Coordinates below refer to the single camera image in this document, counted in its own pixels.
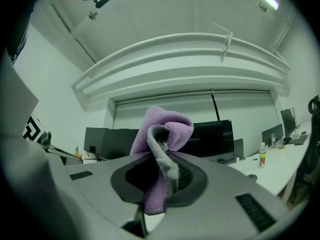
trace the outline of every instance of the purple towel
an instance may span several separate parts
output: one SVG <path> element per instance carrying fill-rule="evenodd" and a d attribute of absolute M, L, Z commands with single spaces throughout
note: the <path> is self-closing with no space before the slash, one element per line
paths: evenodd
<path fill-rule="evenodd" d="M 143 124 L 133 142 L 130 155 L 149 151 L 147 132 L 151 126 L 161 125 L 169 129 L 167 146 L 170 151 L 182 148 L 191 137 L 194 125 L 185 115 L 151 106 L 145 113 Z M 164 212 L 164 201 L 169 195 L 168 183 L 159 170 L 159 177 L 144 196 L 144 213 L 156 215 Z"/>

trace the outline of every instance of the monitor stand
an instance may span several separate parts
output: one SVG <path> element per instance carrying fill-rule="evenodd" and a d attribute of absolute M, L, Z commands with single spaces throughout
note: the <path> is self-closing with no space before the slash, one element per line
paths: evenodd
<path fill-rule="evenodd" d="M 291 141 L 291 138 L 290 137 L 285 137 L 283 139 L 283 145 L 287 145 L 287 144 L 290 144 L 289 142 Z"/>

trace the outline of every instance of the small bottle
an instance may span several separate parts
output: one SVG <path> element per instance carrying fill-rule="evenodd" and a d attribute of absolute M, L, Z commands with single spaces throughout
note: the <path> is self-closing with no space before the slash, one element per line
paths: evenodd
<path fill-rule="evenodd" d="M 276 136 L 274 132 L 271 133 L 271 147 L 275 148 L 276 147 Z"/>
<path fill-rule="evenodd" d="M 266 167 L 266 156 L 267 156 L 267 147 L 264 142 L 260 144 L 259 154 L 260 154 L 259 167 L 264 168 Z"/>

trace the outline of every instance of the white desk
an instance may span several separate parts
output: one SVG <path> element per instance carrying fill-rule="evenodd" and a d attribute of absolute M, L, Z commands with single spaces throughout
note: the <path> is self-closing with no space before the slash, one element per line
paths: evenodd
<path fill-rule="evenodd" d="M 246 157 L 245 160 L 229 164 L 229 166 L 245 175 L 256 175 L 256 183 L 270 193 L 278 195 L 294 177 L 306 153 L 311 135 L 311 121 L 304 122 L 296 133 L 300 134 L 304 131 L 308 137 L 303 145 L 288 144 L 284 149 L 268 149 L 265 168 L 259 168 L 259 154 Z"/>

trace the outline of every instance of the computer monitor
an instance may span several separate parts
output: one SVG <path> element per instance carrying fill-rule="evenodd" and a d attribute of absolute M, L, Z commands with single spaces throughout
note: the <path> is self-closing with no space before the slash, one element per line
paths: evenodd
<path fill-rule="evenodd" d="M 86 128 L 84 150 L 108 160 L 129 156 L 138 129 Z"/>
<path fill-rule="evenodd" d="M 94 155 L 99 156 L 101 153 L 101 147 L 104 140 L 105 131 L 106 128 L 87 127 L 85 130 L 83 149 Z"/>
<path fill-rule="evenodd" d="M 99 157 L 108 160 L 130 155 L 138 129 L 105 129 Z"/>
<path fill-rule="evenodd" d="M 243 158 L 244 157 L 244 139 L 236 139 L 233 141 L 233 152 L 236 158 Z"/>
<path fill-rule="evenodd" d="M 290 109 L 285 109 L 281 111 L 282 121 L 284 126 L 284 144 L 287 144 L 290 141 L 290 135 L 295 131 L 296 125 L 294 117 L 292 116 Z"/>
<path fill-rule="evenodd" d="M 231 120 L 194 123 L 193 134 L 179 152 L 214 162 L 234 159 Z"/>
<path fill-rule="evenodd" d="M 265 130 L 262 132 L 262 142 L 264 142 L 266 145 L 271 147 L 272 141 L 271 141 L 271 134 L 274 133 L 275 136 L 275 141 L 277 142 L 278 140 L 281 139 L 281 136 L 284 135 L 284 130 L 282 128 L 282 124 L 278 124 L 275 127 L 272 127 L 268 130 Z"/>

